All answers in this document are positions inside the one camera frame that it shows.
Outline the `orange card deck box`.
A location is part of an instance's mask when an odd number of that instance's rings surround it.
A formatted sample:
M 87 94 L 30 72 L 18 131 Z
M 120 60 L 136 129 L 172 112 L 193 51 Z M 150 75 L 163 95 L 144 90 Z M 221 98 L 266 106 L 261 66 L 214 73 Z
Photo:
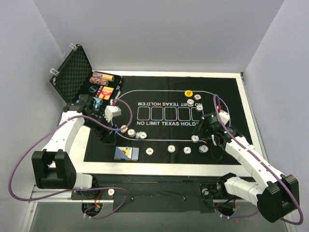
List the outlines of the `orange card deck box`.
M 96 93 L 96 98 L 99 98 L 102 100 L 109 100 L 113 91 L 114 91 L 114 88 L 112 87 L 100 86 Z

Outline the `black poker table mat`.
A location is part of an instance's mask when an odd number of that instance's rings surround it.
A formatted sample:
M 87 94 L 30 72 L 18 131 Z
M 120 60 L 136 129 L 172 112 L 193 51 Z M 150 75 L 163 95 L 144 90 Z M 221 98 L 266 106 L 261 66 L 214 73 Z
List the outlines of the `black poker table mat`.
M 232 126 L 248 142 L 252 141 L 234 78 L 125 76 L 120 90 L 122 115 L 116 117 L 114 123 L 122 126 L 130 122 L 132 129 L 146 132 L 147 138 L 136 139 L 118 133 L 115 146 L 139 148 L 139 163 L 237 164 L 221 148 L 210 145 L 207 153 L 200 153 L 198 148 L 202 142 L 191 141 L 201 117 L 214 112 L 215 94 L 221 98 L 222 109 L 229 112 Z M 191 90 L 193 96 L 186 97 L 186 90 Z M 196 94 L 201 95 L 201 100 L 194 100 Z M 193 107 L 187 106 L 188 99 L 194 100 Z M 198 104 L 203 105 L 202 112 L 196 110 Z M 168 152 L 169 145 L 176 147 L 174 153 Z M 184 154 L 186 146 L 191 148 L 191 154 Z M 148 147 L 154 150 L 152 155 L 146 154 Z

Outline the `black round dealer puck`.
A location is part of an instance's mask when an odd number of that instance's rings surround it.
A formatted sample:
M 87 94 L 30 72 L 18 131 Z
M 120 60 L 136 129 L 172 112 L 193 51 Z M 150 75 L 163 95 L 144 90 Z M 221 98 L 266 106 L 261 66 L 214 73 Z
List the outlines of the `black round dealer puck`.
M 89 88 L 89 92 L 91 92 L 91 93 L 95 93 L 95 92 L 97 92 L 97 90 L 98 90 L 97 86 L 91 86 Z

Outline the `red chips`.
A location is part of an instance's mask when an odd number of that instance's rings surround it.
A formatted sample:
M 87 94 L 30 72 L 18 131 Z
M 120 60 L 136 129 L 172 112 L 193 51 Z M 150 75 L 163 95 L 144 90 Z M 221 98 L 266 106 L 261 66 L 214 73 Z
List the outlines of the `red chips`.
M 195 100 L 195 101 L 201 100 L 201 95 L 200 95 L 200 94 L 194 95 L 194 100 Z
M 126 133 L 127 131 L 128 131 L 128 126 L 127 125 L 122 125 L 121 129 L 120 129 L 120 132 L 121 133 Z

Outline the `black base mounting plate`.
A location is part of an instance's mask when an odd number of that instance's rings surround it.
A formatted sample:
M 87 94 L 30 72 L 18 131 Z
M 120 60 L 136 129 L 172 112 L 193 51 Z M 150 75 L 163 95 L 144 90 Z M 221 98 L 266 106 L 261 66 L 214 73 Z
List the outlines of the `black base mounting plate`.
M 90 189 L 72 190 L 71 199 L 91 206 L 113 201 L 117 213 L 180 213 L 230 210 L 234 199 L 257 207 L 263 190 L 253 178 L 242 179 L 244 192 L 227 193 L 215 176 L 94 175 Z

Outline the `yellow big blind button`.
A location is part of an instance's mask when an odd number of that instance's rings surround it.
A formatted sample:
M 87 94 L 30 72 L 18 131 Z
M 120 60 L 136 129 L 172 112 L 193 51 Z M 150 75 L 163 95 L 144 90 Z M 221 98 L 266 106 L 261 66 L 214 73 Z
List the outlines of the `yellow big blind button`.
M 185 94 L 186 97 L 192 97 L 193 96 L 193 92 L 191 90 L 186 90 L 184 92 L 184 94 Z

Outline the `grey 1 chip stack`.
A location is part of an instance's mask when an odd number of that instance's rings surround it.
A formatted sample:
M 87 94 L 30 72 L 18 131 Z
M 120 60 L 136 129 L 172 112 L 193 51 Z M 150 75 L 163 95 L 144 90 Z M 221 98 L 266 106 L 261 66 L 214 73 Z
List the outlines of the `grey 1 chip stack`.
M 169 153 L 174 153 L 175 150 L 176 150 L 176 147 L 175 147 L 174 145 L 169 145 L 169 146 L 168 146 L 168 152 L 169 152 Z

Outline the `aluminium front rail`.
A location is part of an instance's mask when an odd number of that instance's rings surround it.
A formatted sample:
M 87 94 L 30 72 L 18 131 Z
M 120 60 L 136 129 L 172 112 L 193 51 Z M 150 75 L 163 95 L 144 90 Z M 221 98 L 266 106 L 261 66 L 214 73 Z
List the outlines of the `aluminium front rail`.
M 246 182 L 244 180 L 227 181 L 225 183 L 225 189 L 228 194 L 240 197 L 254 205 L 257 205 L 258 202 L 257 196 L 261 195 L 264 192 L 264 190 L 266 190 L 266 188 L 260 187 L 255 182 Z M 71 193 L 74 191 L 76 190 L 70 189 L 70 190 L 48 192 L 47 189 L 39 190 L 38 188 L 35 188 L 34 191 L 32 192 L 30 199 L 34 201 L 39 201 L 45 198 L 56 197 L 56 195 L 63 194 L 65 192 Z

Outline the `red 100 chip stack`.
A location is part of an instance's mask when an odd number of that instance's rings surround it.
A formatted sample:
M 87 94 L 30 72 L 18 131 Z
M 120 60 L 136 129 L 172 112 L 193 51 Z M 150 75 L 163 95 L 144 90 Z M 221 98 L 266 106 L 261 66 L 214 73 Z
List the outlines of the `red 100 chip stack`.
M 151 147 L 148 147 L 145 152 L 147 155 L 152 155 L 154 153 L 154 150 Z

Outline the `blue 5 chip stack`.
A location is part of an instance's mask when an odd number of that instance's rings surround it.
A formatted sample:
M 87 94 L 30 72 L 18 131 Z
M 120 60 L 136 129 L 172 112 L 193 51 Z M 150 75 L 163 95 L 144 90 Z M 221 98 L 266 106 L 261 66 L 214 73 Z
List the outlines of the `blue 5 chip stack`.
M 191 154 L 192 150 L 191 150 L 190 147 L 186 146 L 186 147 L 183 148 L 183 152 L 184 152 L 184 154 Z

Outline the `black chip carrying case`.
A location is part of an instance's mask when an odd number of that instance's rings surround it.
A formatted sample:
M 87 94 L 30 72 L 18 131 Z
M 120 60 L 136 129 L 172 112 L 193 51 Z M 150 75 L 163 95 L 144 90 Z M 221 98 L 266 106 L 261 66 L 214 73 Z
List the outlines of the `black chip carrying case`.
M 50 83 L 63 98 L 66 103 L 74 103 L 79 99 L 81 94 L 87 94 L 96 97 L 96 93 L 89 92 L 91 86 L 97 86 L 89 82 L 92 77 L 93 69 L 88 60 L 88 57 L 80 44 L 71 44 L 71 51 L 57 69 L 51 69 L 53 75 Z M 119 96 L 123 78 L 119 75 L 114 75 L 114 81 L 109 81 L 108 87 L 114 88 L 114 91 L 109 100 L 103 100 L 104 103 L 109 102 Z

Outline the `blue playing card box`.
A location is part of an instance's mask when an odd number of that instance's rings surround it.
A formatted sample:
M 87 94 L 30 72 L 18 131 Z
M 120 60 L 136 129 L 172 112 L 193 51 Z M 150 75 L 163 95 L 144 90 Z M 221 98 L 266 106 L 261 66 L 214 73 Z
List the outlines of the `blue playing card box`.
M 139 159 L 139 148 L 136 147 L 116 147 L 114 153 L 115 160 L 137 161 Z

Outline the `brown chip roll top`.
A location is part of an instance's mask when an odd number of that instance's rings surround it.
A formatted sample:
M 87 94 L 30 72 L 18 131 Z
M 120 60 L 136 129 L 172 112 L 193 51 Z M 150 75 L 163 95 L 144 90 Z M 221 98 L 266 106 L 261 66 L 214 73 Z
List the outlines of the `brown chip roll top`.
M 107 74 L 107 73 L 102 73 L 102 72 L 93 72 L 92 76 L 94 78 L 100 78 L 100 79 L 104 79 L 107 81 L 114 81 L 114 75 L 112 74 Z

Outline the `teal chip roll upper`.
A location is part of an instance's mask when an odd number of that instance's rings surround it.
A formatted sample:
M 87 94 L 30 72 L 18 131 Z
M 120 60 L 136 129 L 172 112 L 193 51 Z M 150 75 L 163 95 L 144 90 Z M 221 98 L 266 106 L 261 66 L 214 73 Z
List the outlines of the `teal chip roll upper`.
M 95 103 L 94 103 L 95 107 L 100 107 L 103 104 L 103 100 L 100 99 L 100 98 L 94 97 L 94 101 L 95 101 Z

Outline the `grey chips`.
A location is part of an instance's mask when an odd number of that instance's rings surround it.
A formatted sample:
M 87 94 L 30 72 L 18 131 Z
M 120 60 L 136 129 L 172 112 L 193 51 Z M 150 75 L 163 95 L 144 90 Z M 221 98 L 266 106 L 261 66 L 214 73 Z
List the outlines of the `grey chips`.
M 134 137 L 136 135 L 136 131 L 134 129 L 129 129 L 127 134 L 129 137 Z
M 186 103 L 188 107 L 193 107 L 195 102 L 193 99 L 188 99 Z
M 191 141 L 192 141 L 193 143 L 198 143 L 198 142 L 199 142 L 199 137 L 198 137 L 197 135 L 192 135 L 192 136 L 191 136 Z

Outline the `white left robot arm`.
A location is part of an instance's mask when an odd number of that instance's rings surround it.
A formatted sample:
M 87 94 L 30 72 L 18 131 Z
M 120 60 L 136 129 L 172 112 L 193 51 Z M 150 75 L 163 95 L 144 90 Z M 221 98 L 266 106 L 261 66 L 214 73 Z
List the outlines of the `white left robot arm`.
M 42 151 L 35 151 L 31 157 L 36 185 L 40 189 L 82 189 L 89 199 L 99 194 L 90 174 L 76 171 L 70 150 L 82 126 L 94 129 L 101 139 L 115 132 L 111 120 L 121 115 L 121 109 L 114 104 L 107 105 L 103 112 L 95 110 L 93 97 L 82 94 L 76 103 L 64 107 L 59 128 Z

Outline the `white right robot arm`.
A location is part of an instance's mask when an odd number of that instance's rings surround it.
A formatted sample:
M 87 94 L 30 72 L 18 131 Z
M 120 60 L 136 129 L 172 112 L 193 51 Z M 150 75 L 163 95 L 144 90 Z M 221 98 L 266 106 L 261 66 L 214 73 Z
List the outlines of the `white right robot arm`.
M 204 115 L 193 135 L 232 156 L 254 182 L 248 182 L 234 173 L 225 174 L 217 179 L 217 195 L 222 198 L 233 195 L 252 203 L 272 223 L 299 210 L 298 180 L 270 165 L 243 134 L 233 126 L 226 126 L 228 120 L 227 112 Z

